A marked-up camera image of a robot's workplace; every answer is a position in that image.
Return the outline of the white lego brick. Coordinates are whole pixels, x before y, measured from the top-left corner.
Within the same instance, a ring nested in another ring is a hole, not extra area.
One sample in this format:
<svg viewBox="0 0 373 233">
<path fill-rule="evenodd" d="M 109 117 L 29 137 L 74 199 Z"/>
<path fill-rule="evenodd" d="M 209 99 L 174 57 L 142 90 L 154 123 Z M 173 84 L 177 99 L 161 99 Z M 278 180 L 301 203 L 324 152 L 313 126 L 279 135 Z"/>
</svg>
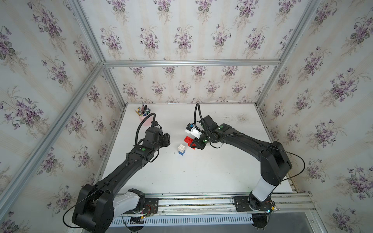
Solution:
<svg viewBox="0 0 373 233">
<path fill-rule="evenodd" d="M 180 151 L 180 152 L 184 152 L 185 150 L 186 150 L 185 145 L 180 144 L 179 147 L 178 147 L 178 151 Z"/>
</svg>

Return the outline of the long red lego brick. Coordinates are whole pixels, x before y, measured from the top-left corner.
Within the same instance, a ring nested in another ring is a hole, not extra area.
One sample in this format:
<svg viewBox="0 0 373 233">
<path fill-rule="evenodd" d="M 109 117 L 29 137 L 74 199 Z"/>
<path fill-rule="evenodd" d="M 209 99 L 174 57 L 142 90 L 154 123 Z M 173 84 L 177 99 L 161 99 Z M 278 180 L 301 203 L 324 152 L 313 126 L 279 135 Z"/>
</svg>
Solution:
<svg viewBox="0 0 373 233">
<path fill-rule="evenodd" d="M 191 143 L 194 143 L 194 139 L 187 136 L 185 137 L 184 142 L 187 143 L 187 145 L 189 146 Z"/>
</svg>

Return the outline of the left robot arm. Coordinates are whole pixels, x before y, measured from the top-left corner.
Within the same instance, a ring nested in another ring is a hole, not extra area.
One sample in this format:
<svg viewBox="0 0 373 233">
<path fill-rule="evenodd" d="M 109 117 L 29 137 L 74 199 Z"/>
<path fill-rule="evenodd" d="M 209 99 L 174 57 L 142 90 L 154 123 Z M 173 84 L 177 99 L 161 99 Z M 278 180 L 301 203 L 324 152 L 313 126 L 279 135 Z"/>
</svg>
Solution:
<svg viewBox="0 0 373 233">
<path fill-rule="evenodd" d="M 171 144 L 171 136 L 161 127 L 149 127 L 145 138 L 137 142 L 113 172 L 94 185 L 86 184 L 79 192 L 72 223 L 90 233 L 104 233 L 117 216 L 138 208 L 143 193 L 129 189 L 117 194 L 140 169 L 146 166 L 160 148 Z"/>
</svg>

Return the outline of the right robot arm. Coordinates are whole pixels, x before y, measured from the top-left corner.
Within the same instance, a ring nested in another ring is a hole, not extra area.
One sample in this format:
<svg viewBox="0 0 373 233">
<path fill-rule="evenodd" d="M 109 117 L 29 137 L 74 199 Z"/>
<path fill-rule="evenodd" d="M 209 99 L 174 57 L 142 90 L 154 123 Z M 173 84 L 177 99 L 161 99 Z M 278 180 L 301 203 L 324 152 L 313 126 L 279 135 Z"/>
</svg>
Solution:
<svg viewBox="0 0 373 233">
<path fill-rule="evenodd" d="M 255 139 L 227 124 L 218 125 L 211 116 L 199 120 L 202 129 L 191 144 L 203 150 L 207 143 L 228 144 L 253 156 L 260 162 L 260 179 L 250 192 L 246 203 L 253 211 L 271 212 L 275 207 L 271 195 L 285 180 L 292 165 L 287 152 L 278 141 L 272 143 Z"/>
</svg>

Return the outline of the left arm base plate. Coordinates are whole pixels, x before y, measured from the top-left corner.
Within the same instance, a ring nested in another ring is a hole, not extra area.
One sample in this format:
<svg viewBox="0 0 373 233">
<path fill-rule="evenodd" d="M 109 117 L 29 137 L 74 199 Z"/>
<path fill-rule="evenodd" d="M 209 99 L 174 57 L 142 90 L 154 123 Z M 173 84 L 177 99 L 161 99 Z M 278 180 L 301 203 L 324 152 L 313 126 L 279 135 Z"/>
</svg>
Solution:
<svg viewBox="0 0 373 233">
<path fill-rule="evenodd" d="M 128 210 L 123 215 L 137 214 L 137 215 L 149 215 L 156 214 L 158 212 L 159 198 L 144 198 L 141 199 L 139 204 L 134 210 Z"/>
</svg>

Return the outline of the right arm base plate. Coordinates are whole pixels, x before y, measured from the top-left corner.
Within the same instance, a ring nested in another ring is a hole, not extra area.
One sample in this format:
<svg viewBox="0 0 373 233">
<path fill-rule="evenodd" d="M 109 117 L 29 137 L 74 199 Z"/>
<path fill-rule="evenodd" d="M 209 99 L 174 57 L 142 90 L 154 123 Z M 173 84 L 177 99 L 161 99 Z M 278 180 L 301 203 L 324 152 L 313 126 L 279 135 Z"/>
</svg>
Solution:
<svg viewBox="0 0 373 233">
<path fill-rule="evenodd" d="M 275 202 L 268 196 L 265 201 L 261 202 L 254 196 L 235 196 L 233 203 L 237 212 L 265 212 L 271 213 L 275 210 Z"/>
</svg>

